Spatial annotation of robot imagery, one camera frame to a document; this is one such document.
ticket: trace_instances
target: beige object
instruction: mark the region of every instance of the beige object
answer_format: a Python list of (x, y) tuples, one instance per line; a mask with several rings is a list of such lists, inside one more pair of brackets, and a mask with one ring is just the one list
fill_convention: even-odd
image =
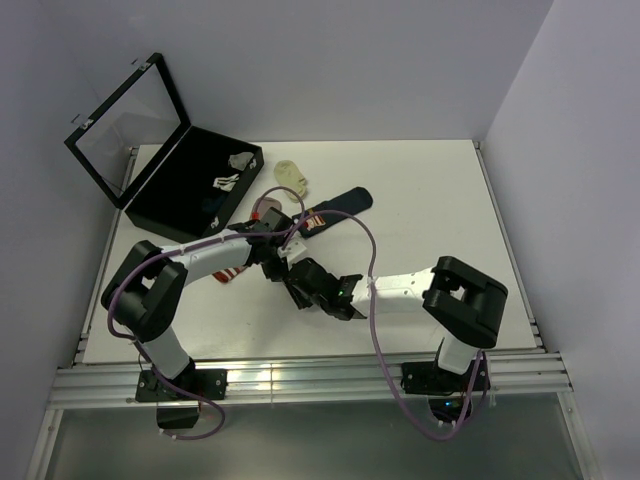
[[(290, 188), (302, 198), (307, 194), (307, 179), (304, 178), (298, 166), (291, 160), (282, 160), (276, 163), (273, 174), (281, 186)], [(296, 202), (298, 200), (292, 193), (285, 193), (292, 201)]]

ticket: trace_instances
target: gray floor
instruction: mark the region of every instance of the gray floor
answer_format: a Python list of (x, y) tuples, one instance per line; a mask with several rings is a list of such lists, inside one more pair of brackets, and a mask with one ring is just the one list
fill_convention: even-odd
[(159, 436), (153, 409), (69, 411), (58, 438), (49, 480), (580, 478), (555, 395), (498, 397), (444, 444), (392, 402), (229, 408), (197, 442)]

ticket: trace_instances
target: cable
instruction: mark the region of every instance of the cable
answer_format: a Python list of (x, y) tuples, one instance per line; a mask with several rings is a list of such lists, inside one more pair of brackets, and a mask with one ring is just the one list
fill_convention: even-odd
[(476, 417), (476, 415), (478, 414), (478, 412), (480, 411), (480, 409), (484, 405), (485, 400), (487, 398), (487, 393), (489, 392), (489, 360), (487, 359), (487, 354), (485, 352), (482, 352), (482, 366), (483, 366), (484, 374), (485, 374), (484, 387), (482, 389), (482, 397), (480, 397), (480, 401), (478, 402), (478, 406), (473, 409), (473, 412), (471, 412), (471, 415), (469, 416), (469, 418), (467, 418), (465, 420), (465, 424), (468, 424), (473, 418)]
[[(292, 191), (286, 187), (274, 187), (270, 190), (268, 190), (267, 192), (265, 192), (257, 201), (256, 204), (254, 204), (254, 208), (252, 209), (252, 211), (255, 211), (256, 205), (259, 204), (259, 202), (270, 192), (274, 191), (274, 190), (289, 190)], [(293, 192), (294, 195), (296, 195), (301, 208), (302, 208), (302, 214), (301, 217), (299, 219), (299, 221), (290, 229), (282, 231), (282, 232), (273, 232), (273, 233), (238, 233), (238, 234), (232, 234), (229, 235), (228, 237), (226, 237), (227, 240), (232, 240), (232, 239), (236, 239), (236, 238), (247, 238), (247, 237), (273, 237), (273, 236), (278, 236), (278, 235), (288, 235), (287, 240), (285, 241), (285, 245), (286, 243), (292, 238), (292, 236), (295, 234), (295, 232), (297, 232), (306, 222), (307, 219), (315, 217), (315, 216), (319, 216), (319, 215), (340, 215), (346, 218), (350, 218), (353, 221), (355, 221), (358, 225), (360, 225), (362, 227), (362, 229), (365, 231), (365, 233), (367, 234), (367, 236), (369, 237), (369, 240), (371, 241), (371, 247), (372, 247), (372, 252), (371, 252), (371, 261), (369, 263), (369, 268), (368, 268), (368, 278), (369, 278), (369, 290), (371, 292), (371, 305), (370, 305), (370, 318), (369, 318), (369, 327), (370, 327), (370, 331), (371, 331), (371, 339), (373, 341), (373, 346), (374, 346), (374, 350), (376, 352), (376, 357), (378, 359), (378, 362), (380, 364), (380, 368), (382, 370), (382, 374), (385, 377), (385, 380), (387, 382), (387, 385), (389, 387), (389, 390), (391, 391), (392, 396), (395, 398), (396, 402), (398, 403), (398, 406), (400, 407), (400, 409), (403, 411), (403, 413), (405, 414), (405, 416), (408, 418), (408, 420), (413, 424), (413, 426), (420, 432), (422, 433), (425, 437), (434, 440), (434, 441), (447, 441), (450, 440), (451, 438), (453, 438), (462, 428), (462, 425), (464, 423), (464, 418), (466, 416), (467, 410), (469, 409), (469, 405), (471, 403), (471, 394), (473, 392), (473, 386), (475, 384), (477, 375), (478, 375), (478, 371), (479, 371), (479, 367), (480, 367), (480, 363), (481, 360), (484, 358), (485, 359), (485, 365), (486, 365), (486, 356), (483, 352), (479, 351), (478, 354), (476, 355), (476, 359), (473, 365), (473, 370), (471, 373), (471, 379), (469, 381), (469, 385), (467, 387), (467, 392), (466, 392), (466, 398), (464, 400), (463, 403), (463, 407), (462, 407), (462, 412), (460, 414), (460, 418), (458, 419), (458, 422), (456, 423), (455, 427), (448, 432), (447, 434), (443, 435), (443, 436), (438, 436), (432, 432), (430, 432), (428, 429), (424, 428), (424, 426), (422, 425), (422, 423), (413, 415), (413, 413), (409, 410), (407, 404), (405, 403), (404, 399), (400, 396), (400, 393), (398, 392), (398, 389), (396, 388), (394, 382), (393, 382), (393, 378), (391, 377), (391, 373), (389, 372), (389, 369), (385, 363), (384, 360), (384, 356), (382, 354), (382, 351), (380, 349), (380, 343), (378, 341), (378, 336), (376, 333), (376, 325), (375, 325), (375, 300), (376, 300), (376, 288), (375, 288), (375, 282), (373, 280), (373, 267), (375, 265), (375, 260), (376, 260), (376, 255), (377, 255), (377, 245), (376, 245), (376, 241), (373, 237), (373, 233), (371, 232), (371, 230), (362, 222), (362, 220), (360, 220), (359, 218), (345, 213), (345, 212), (341, 212), (339, 210), (323, 210), (323, 211), (319, 211), (319, 212), (313, 212), (309, 215), (305, 215), (306, 210), (304, 209), (304, 203), (302, 201), (302, 198), (300, 198), (295, 192)], [(202, 242), (198, 242), (196, 244), (190, 245), (189, 247), (184, 249), (184, 252), (191, 252), (193, 250), (198, 250), (204, 247), (209, 247), (209, 246), (213, 246), (216, 245), (217, 243), (220, 243), (222, 240), (221, 238), (217, 237), (217, 238), (210, 238), (210, 239), (205, 239)], [(181, 250), (172, 250), (172, 251), (168, 251), (168, 252), (163, 252), (160, 253), (154, 257), (151, 257), (147, 260), (145, 260), (144, 262), (142, 262), (140, 265), (138, 265), (131, 273), (129, 273), (129, 275), (125, 278), (125, 280), (122, 282), (122, 284), (116, 289), (113, 298), (109, 304), (109, 309), (107, 312), (107, 327), (109, 329), (109, 332), (118, 337), (118, 338), (125, 338), (128, 340), (132, 340), (134, 342), (135, 347), (138, 349), (138, 351), (141, 353), (141, 355), (145, 358), (145, 360), (147, 360), (148, 362), (151, 363), (151, 359), (146, 355), (146, 352), (144, 351), (144, 349), (142, 348), (142, 346), (139, 344), (139, 342), (137, 342), (136, 338), (133, 335), (127, 335), (127, 334), (123, 334), (120, 333), (118, 331), (115, 330), (114, 326), (113, 326), (113, 320), (114, 320), (114, 313), (115, 313), (115, 306), (117, 305), (120, 296), (122, 295), (122, 293), (124, 292), (125, 288), (129, 285), (129, 283), (137, 276), (139, 275), (142, 271), (144, 271), (149, 265), (151, 265), (154, 262), (157, 262), (159, 260), (162, 260), (164, 258), (170, 258), (173, 256), (177, 256), (179, 254), (182, 254), (183, 252)], [(221, 419), (220, 422), (218, 423), (218, 425), (210, 430), (207, 433), (201, 434), (201, 435), (192, 435), (192, 436), (187, 436), (187, 435), (175, 435), (175, 434), (170, 434), (167, 432), (164, 432), (166, 435), (171, 436), (174, 439), (179, 439), (179, 440), (199, 440), (202, 438), (207, 438), (215, 433), (217, 433), (223, 426), (226, 415), (224, 413), (224, 410), (222, 409), (222, 407), (220, 407), (218, 404), (216, 404), (215, 402), (206, 399), (204, 397), (201, 397), (199, 395), (193, 394), (191, 392), (187, 392), (186, 390), (183, 390), (175, 385), (173, 385), (169, 380), (167, 380), (162, 374), (160, 374), (160, 372), (158, 372), (158, 370), (155, 368), (155, 366), (152, 366), (152, 371), (154, 372), (154, 374), (158, 377), (158, 379), (163, 383), (163, 385), (165, 385), (167, 388), (173, 390), (174, 392), (177, 392), (181, 395), (184, 395), (188, 398), (192, 398), (194, 400), (206, 403), (207, 405), (212, 406), (213, 408), (215, 408), (216, 410), (218, 410), (220, 412), (221, 415)], [(486, 396), (486, 391), (487, 391), (487, 386), (488, 386), (488, 375), (486, 375), (486, 380), (485, 380), (485, 391), (483, 392), (483, 396), (482, 396), (482, 400), (481, 403), (484, 401), (484, 398)]]
[[(371, 261), (369, 263), (369, 269), (367, 271), (367, 275), (369, 278), (369, 290), (371, 292), (371, 304), (370, 304), (370, 308), (369, 308), (369, 328), (371, 331), (371, 340), (373, 341), (373, 348), (376, 352), (376, 357), (378, 358), (378, 363), (380, 364), (380, 369), (382, 370), (382, 375), (384, 376), (386, 382), (387, 382), (387, 386), (389, 387), (389, 390), (391, 390), (391, 395), (393, 395), (393, 398), (395, 398), (396, 402), (398, 403), (398, 406), (400, 407), (400, 410), (402, 410), (402, 412), (404, 413), (404, 415), (407, 417), (407, 419), (413, 424), (413, 426), (420, 432), (422, 433), (422, 435), (424, 435), (425, 437), (429, 438), (430, 440), (434, 440), (437, 442), (444, 442), (447, 440), (452, 439), (462, 428), (462, 425), (464, 423), (464, 418), (467, 414), (467, 410), (469, 409), (469, 405), (471, 403), (471, 394), (473, 393), (473, 386), (475, 384), (476, 378), (478, 376), (478, 371), (480, 369), (480, 363), (481, 360), (483, 358), (483, 353), (481, 351), (478, 351), (478, 354), (476, 355), (476, 359), (473, 363), (473, 370), (471, 372), (471, 379), (469, 380), (469, 385), (467, 386), (467, 392), (466, 392), (466, 398), (464, 399), (464, 403), (462, 405), (462, 412), (460, 414), (460, 418), (458, 419), (458, 421), (456, 422), (455, 427), (453, 427), (453, 429), (446, 433), (445, 435), (439, 436), (436, 435), (435, 433), (429, 431), (428, 429), (426, 429), (422, 423), (420, 422), (420, 420), (418, 420), (413, 413), (411, 412), (411, 410), (409, 410), (409, 407), (407, 406), (406, 402), (404, 401), (404, 399), (400, 396), (400, 392), (398, 392), (398, 389), (396, 388), (394, 382), (393, 382), (393, 378), (391, 377), (391, 373), (389, 372), (389, 368), (387, 367), (387, 364), (385, 363), (384, 360), (384, 355), (382, 354), (382, 350), (380, 349), (380, 342), (378, 341), (378, 334), (376, 332), (376, 321), (375, 321), (375, 311), (376, 311), (376, 287), (375, 287), (375, 281), (374, 281), (374, 277), (373, 277), (373, 267), (375, 265), (375, 261), (376, 261), (376, 254), (377, 254), (377, 246), (376, 246), (376, 241), (373, 238), (373, 233), (371, 232), (371, 230), (369, 230), (369, 228), (364, 224), (364, 222), (362, 222), (362, 220), (360, 220), (359, 218), (345, 213), (345, 212), (341, 212), (338, 210), (323, 210), (320, 212), (313, 212), (307, 216), (304, 217), (304, 219), (301, 220), (308, 220), (309, 218), (315, 217), (317, 215), (341, 215), (343, 217), (347, 217), (350, 218), (351, 220), (355, 221), (358, 225), (360, 225), (362, 227), (362, 229), (365, 231), (365, 233), (367, 234), (367, 236), (369, 237), (369, 240), (371, 241), (371, 248), (372, 248), (372, 252), (371, 252)], [(299, 221), (295, 227), (292, 229), (292, 232), (289, 234), (289, 236), (293, 235), (294, 232), (296, 232), (297, 230), (299, 230), (302, 225), (304, 224), (303, 221)]]
[[(262, 194), (262, 196), (260, 198), (258, 198), (258, 200), (256, 201), (256, 203), (254, 204), (253, 208), (252, 208), (252, 213), (255, 211), (255, 209), (257, 208), (257, 205), (262, 201), (262, 199), (270, 192), (273, 192), (275, 190), (287, 190), (289, 192), (291, 192), (298, 200), (298, 202), (300, 203), (300, 208), (301, 208), (301, 216), (300, 218), (304, 218), (304, 214), (305, 214), (305, 207), (304, 207), (304, 202), (302, 201), (302, 197), (300, 197), (300, 195), (298, 195), (294, 190), (288, 188), (288, 187), (274, 187), (271, 188), (269, 190), (267, 190), (264, 194)], [(291, 232), (293, 230), (294, 227), (289, 228), (288, 230), (282, 231), (282, 232), (273, 232), (273, 233), (238, 233), (238, 234), (233, 234), (233, 235), (229, 235), (228, 237), (226, 237), (226, 240), (233, 240), (235, 238), (246, 238), (246, 237), (275, 237), (278, 235), (287, 235), (289, 232)], [(204, 239), (202, 242), (198, 242), (196, 244), (190, 245), (189, 247), (184, 249), (184, 252), (191, 252), (193, 250), (199, 250), (201, 248), (204, 247), (209, 247), (212, 245), (215, 245), (217, 243), (220, 243), (222, 241), (221, 238), (210, 238), (210, 239)], [(191, 393), (188, 392), (180, 387), (177, 387), (176, 385), (174, 385), (173, 383), (171, 383), (169, 380), (167, 380), (164, 375), (162, 375), (162, 373), (160, 373), (160, 371), (158, 371), (158, 369), (155, 367), (155, 365), (153, 365), (153, 362), (151, 361), (151, 358), (147, 355), (147, 352), (144, 350), (144, 348), (142, 347), (142, 345), (140, 344), (140, 342), (136, 339), (136, 337), (134, 335), (128, 335), (126, 333), (121, 333), (118, 332), (114, 325), (113, 325), (113, 320), (114, 320), (114, 314), (115, 314), (115, 307), (118, 304), (118, 302), (120, 301), (120, 297), (122, 296), (122, 293), (124, 292), (124, 290), (127, 288), (127, 286), (133, 281), (134, 278), (136, 278), (140, 273), (142, 273), (149, 265), (158, 262), (164, 258), (170, 258), (170, 257), (174, 257), (177, 255), (182, 255), (182, 251), (181, 250), (171, 250), (168, 252), (162, 252), (158, 255), (155, 255), (147, 260), (145, 260), (144, 262), (142, 262), (140, 265), (138, 265), (135, 269), (133, 269), (133, 271), (131, 273), (129, 273), (129, 275), (127, 275), (127, 277), (124, 279), (124, 281), (122, 282), (122, 284), (116, 289), (116, 291), (113, 294), (113, 297), (111, 298), (111, 301), (109, 302), (109, 308), (107, 310), (107, 329), (109, 330), (109, 333), (111, 333), (111, 335), (113, 335), (116, 338), (123, 338), (126, 340), (130, 340), (131, 342), (133, 342), (133, 345), (136, 347), (136, 349), (138, 350), (138, 353), (149, 363), (151, 364), (151, 371), (153, 372), (153, 374), (158, 378), (158, 380), (168, 389), (173, 390), (174, 392), (183, 395), (187, 398), (191, 398), (193, 400), (197, 400), (198, 402), (202, 402), (202, 403), (206, 403), (207, 405), (213, 407), (214, 409), (216, 409), (219, 413), (220, 413), (220, 421), (218, 422), (218, 425), (216, 425), (213, 429), (209, 430), (206, 433), (200, 434), (200, 435), (179, 435), (179, 434), (174, 434), (171, 432), (167, 432), (163, 430), (163, 434), (170, 436), (171, 438), (175, 439), (175, 440), (201, 440), (203, 438), (207, 438), (210, 437), (211, 435), (214, 435), (216, 433), (218, 433), (220, 431), (220, 429), (222, 428), (222, 426), (224, 425), (225, 419), (226, 419), (226, 414), (224, 412), (224, 409), (218, 405), (217, 403), (204, 398), (200, 395), (196, 395), (195, 393)]]

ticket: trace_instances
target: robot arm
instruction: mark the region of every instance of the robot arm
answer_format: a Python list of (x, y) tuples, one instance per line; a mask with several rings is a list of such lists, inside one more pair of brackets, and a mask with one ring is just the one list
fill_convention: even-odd
[[(291, 225), (289, 217), (271, 209), (260, 221), (232, 225), (218, 234), (227, 238), (240, 233), (245, 238), (194, 249), (190, 247), (202, 240), (167, 248), (140, 242), (105, 289), (101, 303), (108, 308), (115, 290), (143, 261), (176, 253), (153, 263), (127, 285), (114, 316), (135, 335), (162, 375), (186, 390), (192, 387), (195, 364), (180, 345), (171, 322), (182, 289), (213, 272), (260, 264), (268, 279), (284, 283), (300, 309), (315, 304), (341, 320), (369, 316), (368, 279), (362, 275), (336, 278), (311, 258), (299, 260), (300, 251), (283, 249), (284, 235), (274, 234)], [(441, 257), (431, 269), (376, 278), (374, 285), (376, 314), (426, 311), (445, 327), (437, 358), (443, 370), (463, 375), (478, 349), (496, 344), (507, 289), (454, 257)]]

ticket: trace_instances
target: white wall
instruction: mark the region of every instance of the white wall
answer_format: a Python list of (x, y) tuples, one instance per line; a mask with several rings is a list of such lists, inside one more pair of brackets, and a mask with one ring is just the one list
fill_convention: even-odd
[(640, 2), (556, 0), (485, 156), (609, 479), (640, 476)]
[(167, 56), (194, 123), (249, 140), (484, 138), (552, 0), (41, 0), (105, 97)]
[(0, 16), (0, 476), (22, 478), (77, 345), (111, 209), (62, 141), (97, 97), (35, 0)]

